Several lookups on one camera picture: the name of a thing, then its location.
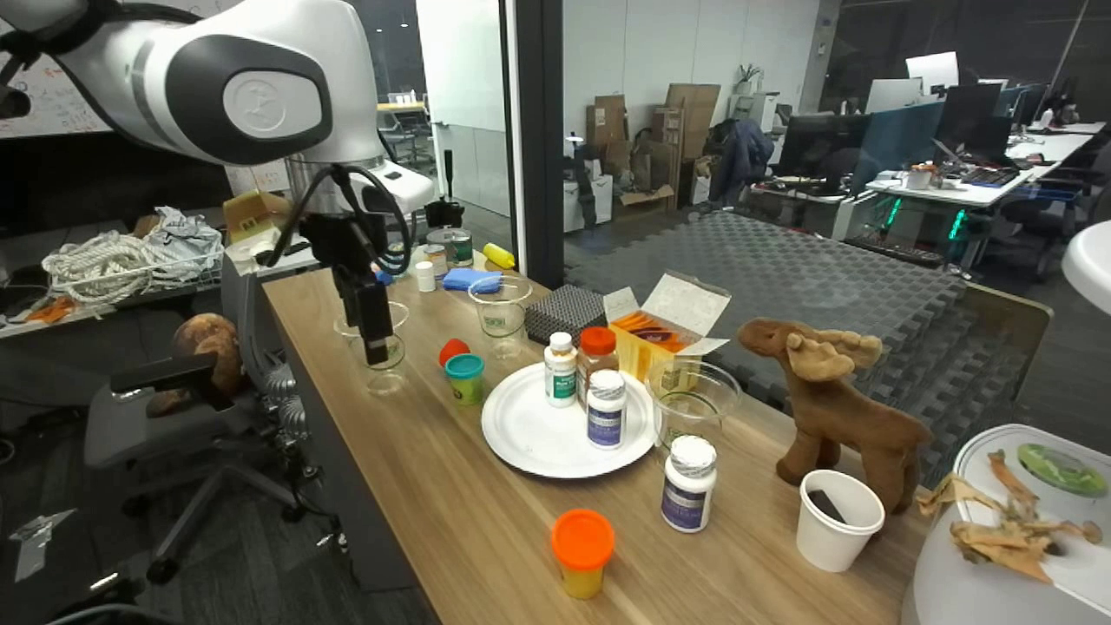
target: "pill bottle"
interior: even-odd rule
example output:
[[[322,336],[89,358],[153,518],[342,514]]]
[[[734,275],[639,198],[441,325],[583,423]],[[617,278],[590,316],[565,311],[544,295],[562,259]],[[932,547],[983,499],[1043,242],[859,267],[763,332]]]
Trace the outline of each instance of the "pill bottle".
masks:
[[[720,450],[704,439],[683,433],[671,441],[665,464],[665,522],[678,532],[700,532],[720,480]]]
[[[475,259],[471,237],[464,230],[453,230],[445,251],[449,251],[453,267],[471,267],[471,259]]]
[[[601,373],[601,367],[616,367],[617,373],[616,347],[617,347],[616,329],[609,329],[609,325],[583,325],[579,329],[579,382],[583,382],[579,400],[583,403],[587,403],[587,388],[590,388],[587,382],[590,382],[594,373]]]
[[[578,403],[579,393],[579,349],[571,332],[553,332],[544,347],[544,396],[553,407]]]
[[[594,444],[617,444],[624,417],[624,377],[612,367],[590,375],[587,388],[587,439]]]

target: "white plate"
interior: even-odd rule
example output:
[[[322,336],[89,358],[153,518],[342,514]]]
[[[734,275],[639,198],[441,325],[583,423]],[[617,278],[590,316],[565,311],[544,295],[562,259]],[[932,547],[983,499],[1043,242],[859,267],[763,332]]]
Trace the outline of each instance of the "white plate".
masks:
[[[639,463],[655,444],[655,407],[641,382],[624,375],[624,420],[617,444],[587,439],[579,403],[544,400],[544,364],[505,377],[483,407],[483,439],[506,464],[544,480],[590,480]]]

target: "toy moose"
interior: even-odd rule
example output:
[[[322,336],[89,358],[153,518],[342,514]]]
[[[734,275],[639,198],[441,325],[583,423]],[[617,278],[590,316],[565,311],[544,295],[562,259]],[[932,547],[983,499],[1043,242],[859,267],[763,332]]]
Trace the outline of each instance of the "toy moose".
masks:
[[[886,511],[898,514],[910,506],[918,448],[928,441],[928,430],[851,385],[851,373],[877,361],[877,336],[755,320],[735,340],[761,358],[774,358],[788,377],[794,444],[778,463],[784,481],[801,481],[817,464],[837,464],[840,444],[846,444],[861,450],[865,481]]]

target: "small toy figure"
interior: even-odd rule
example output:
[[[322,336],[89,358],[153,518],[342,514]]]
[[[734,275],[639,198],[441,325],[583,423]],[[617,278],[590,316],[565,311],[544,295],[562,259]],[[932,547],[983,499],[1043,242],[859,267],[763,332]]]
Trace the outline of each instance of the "small toy figure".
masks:
[[[877,361],[877,336],[755,320],[735,340],[761,358],[774,358],[788,377],[794,444],[778,463],[784,481],[801,481],[809,469],[837,464],[840,444],[846,444],[861,450],[865,481],[886,511],[910,506],[918,448],[928,430],[851,385],[851,373]]]
[[[236,325],[215,311],[199,311],[184,320],[173,332],[173,353],[178,358],[215,353],[211,388],[219,388],[224,396],[236,396],[247,385],[247,375],[240,367],[244,358],[240,358]],[[188,400],[191,400],[188,388],[165,388],[148,400],[145,412],[166,417]]]

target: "label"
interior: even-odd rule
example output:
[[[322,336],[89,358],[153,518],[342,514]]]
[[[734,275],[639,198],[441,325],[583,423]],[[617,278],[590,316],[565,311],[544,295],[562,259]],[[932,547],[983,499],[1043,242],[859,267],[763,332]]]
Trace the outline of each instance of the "label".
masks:
[[[558,400],[558,403],[572,400],[579,393],[578,382],[579,382],[578,373],[553,375],[553,382],[550,382],[553,400]]]
[[[596,444],[617,444],[622,441],[622,410],[587,410],[587,439]]]
[[[704,511],[707,511],[712,494],[686,494],[678,489],[671,480],[665,480],[665,522],[680,527],[680,532],[700,532],[704,527]]]

